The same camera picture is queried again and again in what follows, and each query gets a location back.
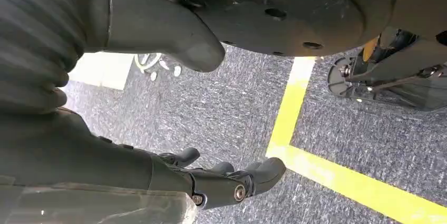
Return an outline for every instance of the yellow part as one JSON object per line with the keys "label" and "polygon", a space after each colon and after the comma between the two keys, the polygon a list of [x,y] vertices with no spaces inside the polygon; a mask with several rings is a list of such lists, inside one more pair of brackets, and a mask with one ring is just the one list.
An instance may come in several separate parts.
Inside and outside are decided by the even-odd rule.
{"label": "yellow part", "polygon": [[289,145],[313,65],[313,58],[295,59],[266,156],[399,222],[447,223],[446,207]]}
{"label": "yellow part", "polygon": [[365,47],[363,48],[363,61],[364,62],[367,62],[371,58],[371,55],[373,55],[374,49],[376,48],[377,43],[378,43],[378,38],[379,38],[379,36],[370,40],[368,43],[366,43]]}

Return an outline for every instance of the hole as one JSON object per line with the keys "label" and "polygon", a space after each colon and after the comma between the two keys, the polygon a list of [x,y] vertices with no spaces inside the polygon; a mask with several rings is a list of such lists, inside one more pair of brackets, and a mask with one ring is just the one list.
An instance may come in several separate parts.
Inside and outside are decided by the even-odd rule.
{"label": "hole", "polygon": [[267,15],[272,16],[274,20],[282,21],[287,17],[287,13],[277,8],[270,8],[264,11]]}
{"label": "hole", "polygon": [[236,43],[233,43],[230,41],[222,41],[222,42],[224,42],[225,44],[228,44],[228,45],[236,46]]}
{"label": "hole", "polygon": [[447,31],[436,35],[436,40],[444,46],[447,46]]}
{"label": "hole", "polygon": [[308,48],[308,49],[321,49],[323,48],[323,45],[318,44],[318,43],[314,43],[314,42],[304,42],[303,43],[303,47]]}

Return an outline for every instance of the yellow tape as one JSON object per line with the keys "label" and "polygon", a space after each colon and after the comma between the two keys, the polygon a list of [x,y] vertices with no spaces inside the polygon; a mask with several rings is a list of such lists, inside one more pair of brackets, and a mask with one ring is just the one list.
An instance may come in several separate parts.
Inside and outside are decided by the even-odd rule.
{"label": "yellow tape", "polygon": [[313,58],[296,58],[275,122],[267,157],[402,223],[447,223],[447,208],[289,145],[295,131]]}

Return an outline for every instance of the gray carpet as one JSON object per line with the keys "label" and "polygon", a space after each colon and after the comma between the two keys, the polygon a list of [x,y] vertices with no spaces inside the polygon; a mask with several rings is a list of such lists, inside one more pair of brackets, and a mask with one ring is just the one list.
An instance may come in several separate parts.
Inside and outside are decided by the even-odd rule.
{"label": "gray carpet", "polygon": [[[159,71],[151,82],[132,66],[124,91],[70,82],[67,107],[91,130],[155,153],[196,147],[195,166],[220,161],[243,168],[264,160],[292,59],[227,46],[215,72]],[[335,57],[319,59],[292,144],[447,206],[447,110],[418,113],[358,103],[328,93]],[[199,213],[197,223],[394,223],[391,219],[287,171],[269,193],[239,206]]]}

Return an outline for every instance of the robotic hand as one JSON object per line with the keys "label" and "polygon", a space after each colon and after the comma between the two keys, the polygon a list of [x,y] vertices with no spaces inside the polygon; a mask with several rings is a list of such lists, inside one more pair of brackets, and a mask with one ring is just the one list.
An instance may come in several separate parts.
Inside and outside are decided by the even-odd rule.
{"label": "robotic hand", "polygon": [[84,52],[159,51],[196,71],[216,69],[225,50],[188,9],[167,0],[0,0],[0,8],[0,178],[15,187],[180,191],[209,209],[268,191],[284,174],[276,158],[237,172],[229,163],[188,170],[196,149],[156,155],[113,144],[59,108],[66,96],[57,87]]}

